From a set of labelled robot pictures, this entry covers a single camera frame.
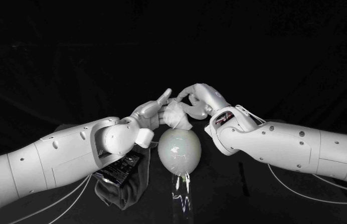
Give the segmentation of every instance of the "robotic hand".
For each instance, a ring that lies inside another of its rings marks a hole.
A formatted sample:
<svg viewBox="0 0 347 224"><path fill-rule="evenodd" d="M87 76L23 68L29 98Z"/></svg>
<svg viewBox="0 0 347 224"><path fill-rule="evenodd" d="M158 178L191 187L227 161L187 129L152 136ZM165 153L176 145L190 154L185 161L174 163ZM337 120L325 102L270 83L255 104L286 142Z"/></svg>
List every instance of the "robotic hand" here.
<svg viewBox="0 0 347 224"><path fill-rule="evenodd" d="M224 155L242 150L262 163L347 181L347 135L265 122L243 106L231 107L207 84L187 87L174 100L188 94L192 106L181 102L182 109L195 119L211 115L204 130Z"/></svg>
<svg viewBox="0 0 347 224"><path fill-rule="evenodd" d="M122 120L101 120L61 130L0 156L0 207L26 195L68 185L117 161L137 144L148 148L163 122L172 90Z"/></svg>

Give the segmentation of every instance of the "white egg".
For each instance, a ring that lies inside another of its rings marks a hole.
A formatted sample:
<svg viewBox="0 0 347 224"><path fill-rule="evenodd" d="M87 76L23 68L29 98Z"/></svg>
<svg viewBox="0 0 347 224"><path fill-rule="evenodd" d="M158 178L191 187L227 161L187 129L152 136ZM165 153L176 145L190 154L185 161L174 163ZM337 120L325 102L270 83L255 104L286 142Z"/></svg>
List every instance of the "white egg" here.
<svg viewBox="0 0 347 224"><path fill-rule="evenodd" d="M194 171L201 157L201 142L192 130L168 129L158 143L163 166L175 175Z"/></svg>

